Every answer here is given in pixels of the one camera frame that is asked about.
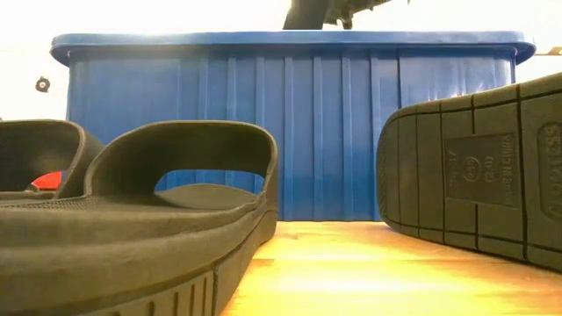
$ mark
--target slipper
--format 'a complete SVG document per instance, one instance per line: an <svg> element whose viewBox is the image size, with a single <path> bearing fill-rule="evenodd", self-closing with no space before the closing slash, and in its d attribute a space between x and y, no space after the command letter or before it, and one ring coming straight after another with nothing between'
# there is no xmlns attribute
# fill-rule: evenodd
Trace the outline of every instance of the slipper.
<svg viewBox="0 0 562 316"><path fill-rule="evenodd" d="M154 193L176 169L247 171ZM0 207L0 314L218 315L277 224L277 145L260 127L167 121L111 142L85 195Z"/></svg>
<svg viewBox="0 0 562 316"><path fill-rule="evenodd" d="M397 111L377 184L397 231L562 270L562 73Z"/></svg>
<svg viewBox="0 0 562 316"><path fill-rule="evenodd" d="M0 204L83 194L83 179L103 145L80 126L59 120L0 121ZM65 170L57 190L28 190L46 174Z"/></svg>

